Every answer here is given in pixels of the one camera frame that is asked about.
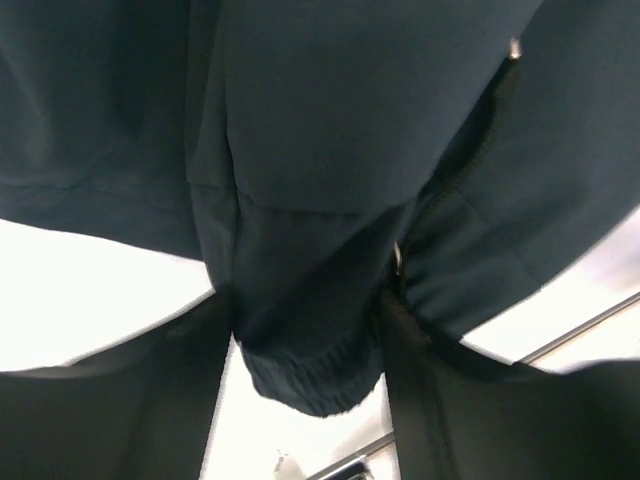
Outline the dark navy shorts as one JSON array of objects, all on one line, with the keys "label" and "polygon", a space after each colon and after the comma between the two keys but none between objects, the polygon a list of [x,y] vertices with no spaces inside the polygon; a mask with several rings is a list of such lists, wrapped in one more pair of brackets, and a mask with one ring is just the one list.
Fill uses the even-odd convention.
[{"label": "dark navy shorts", "polygon": [[367,316],[462,337],[639,202],[635,1],[5,1],[1,216],[203,261],[258,393],[326,417]]}]

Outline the aluminium table edge rail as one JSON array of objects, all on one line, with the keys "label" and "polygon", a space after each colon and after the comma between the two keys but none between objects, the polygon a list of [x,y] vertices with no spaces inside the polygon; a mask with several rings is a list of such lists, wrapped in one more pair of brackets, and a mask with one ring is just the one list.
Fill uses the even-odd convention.
[{"label": "aluminium table edge rail", "polygon": [[[557,336],[553,340],[543,344],[536,350],[531,351],[526,356],[522,356],[519,359],[520,363],[533,364],[550,355],[552,352],[562,348],[565,344],[572,342],[578,336],[585,332],[592,330],[602,322],[614,317],[615,315],[624,312],[630,308],[633,308],[639,303],[639,292],[635,292],[623,300],[615,303],[609,308],[599,312],[592,318],[586,319],[579,324],[575,324],[570,330],[564,330],[560,336]],[[309,476],[309,479],[336,479],[344,475],[344,472],[351,469],[358,463],[366,463],[371,458],[379,455],[382,451],[393,446],[395,442],[394,432],[390,430],[383,436],[376,440],[362,446],[349,455],[341,458],[338,461],[326,466],[322,470]]]}]

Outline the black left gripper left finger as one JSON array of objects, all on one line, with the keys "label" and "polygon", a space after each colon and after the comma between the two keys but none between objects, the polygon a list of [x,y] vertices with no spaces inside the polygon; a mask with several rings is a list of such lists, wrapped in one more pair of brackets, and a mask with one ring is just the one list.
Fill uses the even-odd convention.
[{"label": "black left gripper left finger", "polygon": [[64,367],[1,375],[4,479],[197,479],[230,342],[221,290]]}]

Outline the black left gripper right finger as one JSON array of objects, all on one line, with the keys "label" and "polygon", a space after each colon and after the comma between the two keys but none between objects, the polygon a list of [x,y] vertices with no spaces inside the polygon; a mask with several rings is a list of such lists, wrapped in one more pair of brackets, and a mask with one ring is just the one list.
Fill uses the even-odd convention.
[{"label": "black left gripper right finger", "polygon": [[508,366],[422,332],[391,291],[377,331],[403,478],[638,477],[637,362]]}]

